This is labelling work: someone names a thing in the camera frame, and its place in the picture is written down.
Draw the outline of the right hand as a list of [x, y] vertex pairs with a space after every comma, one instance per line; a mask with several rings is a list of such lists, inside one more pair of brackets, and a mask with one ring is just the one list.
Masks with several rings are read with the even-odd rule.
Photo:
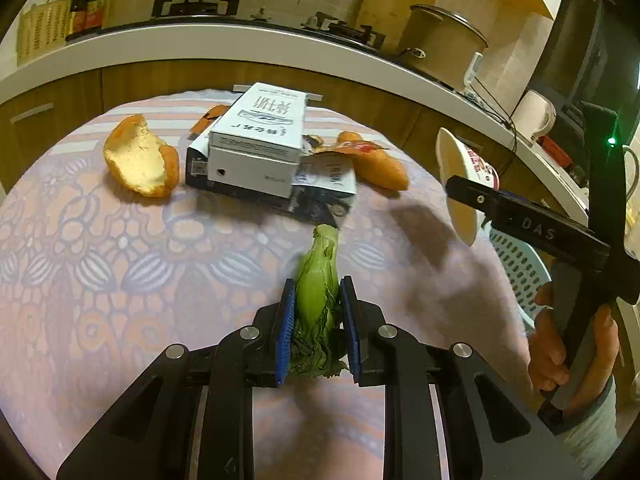
[[[553, 285], [541, 285], [534, 301], [538, 306], [544, 307], [536, 317], [535, 333], [528, 337], [528, 377], [533, 387], [533, 399], [529, 401], [529, 405], [537, 411], [544, 402], [541, 393], [565, 385], [570, 379], [570, 370], [565, 364], [564, 342], [551, 315]], [[604, 393], [606, 384], [612, 378], [614, 364], [620, 352], [618, 325], [608, 304], [602, 304], [597, 310], [592, 318], [592, 329], [596, 352], [587, 374], [564, 411], [567, 416], [585, 415], [590, 408], [596, 406], [597, 398]]]

